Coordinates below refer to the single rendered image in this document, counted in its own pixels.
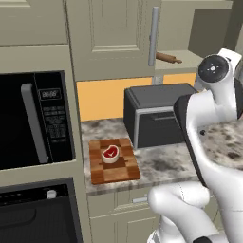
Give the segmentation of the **red raw meat steak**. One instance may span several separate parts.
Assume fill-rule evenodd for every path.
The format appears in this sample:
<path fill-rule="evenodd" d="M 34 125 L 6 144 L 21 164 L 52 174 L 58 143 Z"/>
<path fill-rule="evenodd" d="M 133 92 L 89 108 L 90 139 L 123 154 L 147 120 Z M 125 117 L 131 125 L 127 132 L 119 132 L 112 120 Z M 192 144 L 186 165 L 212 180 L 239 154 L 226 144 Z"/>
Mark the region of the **red raw meat steak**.
<path fill-rule="evenodd" d="M 116 145 L 110 145 L 106 150 L 102 153 L 102 160 L 104 163 L 114 163 L 120 157 L 119 147 Z"/>

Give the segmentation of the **brown checkered cutting board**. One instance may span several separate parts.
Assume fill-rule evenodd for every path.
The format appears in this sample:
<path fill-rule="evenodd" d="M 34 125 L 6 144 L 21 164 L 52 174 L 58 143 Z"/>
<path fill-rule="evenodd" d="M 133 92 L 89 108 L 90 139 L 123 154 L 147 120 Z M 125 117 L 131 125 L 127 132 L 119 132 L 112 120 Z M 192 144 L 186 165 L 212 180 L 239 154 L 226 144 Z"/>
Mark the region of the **brown checkered cutting board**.
<path fill-rule="evenodd" d="M 89 142 L 91 183 L 140 179 L 140 170 L 128 138 Z"/>

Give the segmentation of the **brown wooden rolling pin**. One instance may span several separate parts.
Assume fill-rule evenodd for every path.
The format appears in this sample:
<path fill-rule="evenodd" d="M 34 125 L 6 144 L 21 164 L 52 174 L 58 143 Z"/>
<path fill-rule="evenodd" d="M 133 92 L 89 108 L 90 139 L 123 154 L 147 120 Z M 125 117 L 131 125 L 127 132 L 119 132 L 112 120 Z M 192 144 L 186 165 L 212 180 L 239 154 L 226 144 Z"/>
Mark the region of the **brown wooden rolling pin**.
<path fill-rule="evenodd" d="M 168 54 L 164 54 L 164 53 L 160 53 L 160 52 L 156 53 L 156 58 L 158 60 L 161 60 L 161 61 L 167 62 L 167 63 L 171 63 L 171 64 L 174 64 L 174 63 L 181 64 L 182 63 L 182 61 L 179 60 L 177 57 L 168 55 Z"/>

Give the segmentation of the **beige base cabinet drawer front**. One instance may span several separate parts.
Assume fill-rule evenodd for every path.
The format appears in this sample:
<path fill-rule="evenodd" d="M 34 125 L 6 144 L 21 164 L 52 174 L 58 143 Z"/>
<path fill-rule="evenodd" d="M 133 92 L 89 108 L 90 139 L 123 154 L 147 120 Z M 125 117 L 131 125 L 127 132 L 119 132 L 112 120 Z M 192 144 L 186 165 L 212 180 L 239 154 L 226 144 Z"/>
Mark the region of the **beige base cabinet drawer front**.
<path fill-rule="evenodd" d="M 133 203 L 132 199 L 148 196 L 150 187 L 121 190 L 102 190 L 87 194 L 89 215 L 98 217 L 148 208 L 148 200 Z"/>

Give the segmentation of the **beige base cabinet door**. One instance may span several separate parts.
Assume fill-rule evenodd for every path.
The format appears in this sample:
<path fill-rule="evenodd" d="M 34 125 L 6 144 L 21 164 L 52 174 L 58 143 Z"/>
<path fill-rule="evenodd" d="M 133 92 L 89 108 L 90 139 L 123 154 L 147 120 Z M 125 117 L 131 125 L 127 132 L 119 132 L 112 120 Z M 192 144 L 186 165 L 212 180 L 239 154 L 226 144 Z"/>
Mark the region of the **beige base cabinet door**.
<path fill-rule="evenodd" d="M 91 218 L 92 243 L 147 243 L 159 225 L 157 216 Z"/>

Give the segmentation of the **dark grey toaster oven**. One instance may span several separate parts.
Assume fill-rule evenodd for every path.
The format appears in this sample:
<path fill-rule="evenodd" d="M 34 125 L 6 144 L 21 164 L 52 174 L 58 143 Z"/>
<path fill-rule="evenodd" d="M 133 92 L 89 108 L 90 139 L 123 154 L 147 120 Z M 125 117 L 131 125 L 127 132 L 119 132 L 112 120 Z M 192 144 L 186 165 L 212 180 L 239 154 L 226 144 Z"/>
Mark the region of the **dark grey toaster oven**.
<path fill-rule="evenodd" d="M 184 142 L 174 103 L 196 90 L 189 84 L 132 86 L 124 90 L 123 123 L 135 149 Z"/>

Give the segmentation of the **black microwave oven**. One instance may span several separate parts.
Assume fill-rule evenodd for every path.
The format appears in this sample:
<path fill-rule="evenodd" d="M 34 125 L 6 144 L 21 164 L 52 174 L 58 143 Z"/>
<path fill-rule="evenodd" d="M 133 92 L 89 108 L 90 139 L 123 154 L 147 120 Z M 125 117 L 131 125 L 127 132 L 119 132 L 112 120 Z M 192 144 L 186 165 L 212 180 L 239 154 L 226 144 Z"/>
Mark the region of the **black microwave oven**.
<path fill-rule="evenodd" d="M 73 159 L 64 72 L 0 74 L 0 170 Z"/>

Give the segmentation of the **beige wall cabinet door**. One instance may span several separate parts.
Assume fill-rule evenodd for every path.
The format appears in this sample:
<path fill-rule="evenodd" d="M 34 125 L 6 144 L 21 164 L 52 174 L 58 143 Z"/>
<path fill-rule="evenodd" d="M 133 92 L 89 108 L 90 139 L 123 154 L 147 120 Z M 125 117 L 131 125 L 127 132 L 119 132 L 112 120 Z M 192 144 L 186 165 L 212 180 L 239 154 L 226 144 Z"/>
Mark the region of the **beige wall cabinet door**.
<path fill-rule="evenodd" d="M 77 81 L 150 77 L 152 8 L 161 0 L 66 0 Z"/>

